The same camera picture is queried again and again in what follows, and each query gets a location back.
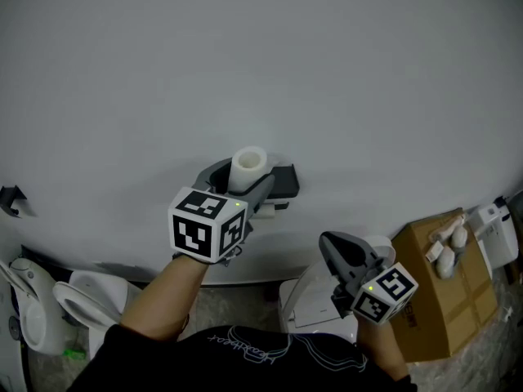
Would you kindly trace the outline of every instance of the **green object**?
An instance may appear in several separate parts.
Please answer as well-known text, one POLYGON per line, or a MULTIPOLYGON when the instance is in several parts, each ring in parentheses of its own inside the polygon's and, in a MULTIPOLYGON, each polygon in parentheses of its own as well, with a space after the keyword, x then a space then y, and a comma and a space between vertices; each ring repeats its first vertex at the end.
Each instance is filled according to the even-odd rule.
POLYGON ((64 351, 62 355, 64 355, 65 357, 69 357, 72 360, 85 360, 85 358, 87 357, 85 351, 72 349, 67 349, 66 351, 64 351))

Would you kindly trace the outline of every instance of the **person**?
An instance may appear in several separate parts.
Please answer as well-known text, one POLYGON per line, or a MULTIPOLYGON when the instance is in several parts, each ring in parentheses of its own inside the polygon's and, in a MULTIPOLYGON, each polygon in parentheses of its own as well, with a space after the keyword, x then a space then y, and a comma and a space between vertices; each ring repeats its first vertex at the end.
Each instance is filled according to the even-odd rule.
POLYGON ((188 256, 174 259, 108 330, 69 390, 176 390, 221 383, 232 389, 303 383, 417 390, 389 323, 360 319, 357 346, 331 334, 248 327, 214 327, 177 341, 207 269, 188 256))

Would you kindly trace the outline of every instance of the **white backdrop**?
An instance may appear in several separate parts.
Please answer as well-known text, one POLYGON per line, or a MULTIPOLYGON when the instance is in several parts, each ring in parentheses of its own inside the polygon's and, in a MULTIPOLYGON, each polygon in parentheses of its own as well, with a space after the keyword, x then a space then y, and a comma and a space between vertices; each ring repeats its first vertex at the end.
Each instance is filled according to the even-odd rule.
POLYGON ((0 0, 2 217, 74 268, 154 273, 168 204, 245 145, 299 197, 207 283, 296 276, 327 229, 392 234, 521 179, 523 0, 0 0))

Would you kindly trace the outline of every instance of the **toilet lid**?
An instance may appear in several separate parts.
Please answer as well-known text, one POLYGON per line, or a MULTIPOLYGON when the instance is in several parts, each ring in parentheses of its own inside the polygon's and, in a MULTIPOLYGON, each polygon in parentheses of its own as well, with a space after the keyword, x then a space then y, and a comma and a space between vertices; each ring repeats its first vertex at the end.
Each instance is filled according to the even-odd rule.
POLYGON ((34 293, 33 288, 30 285, 28 285, 12 269, 10 269, 9 266, 6 263, 4 263, 3 261, 0 261, 0 274, 7 280, 7 282, 10 285, 20 289, 22 292, 27 293, 29 296, 33 297, 34 299, 37 299, 36 293, 34 293))
POLYGON ((89 328, 105 331, 120 320, 120 314, 108 310, 100 302, 68 283, 56 283, 52 288, 52 293, 71 316, 89 328))

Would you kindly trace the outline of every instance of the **black and white marker cube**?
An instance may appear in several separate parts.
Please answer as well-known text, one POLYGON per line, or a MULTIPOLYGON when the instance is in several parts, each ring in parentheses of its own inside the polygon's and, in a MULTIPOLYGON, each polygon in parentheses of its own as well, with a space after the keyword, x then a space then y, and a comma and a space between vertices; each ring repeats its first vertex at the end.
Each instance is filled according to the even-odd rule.
POLYGON ((247 208, 237 199, 182 188, 169 207, 171 247, 216 263, 243 241, 247 208))
POLYGON ((418 284, 403 265, 396 263, 364 284, 352 304, 352 311, 382 324, 409 303, 418 284))

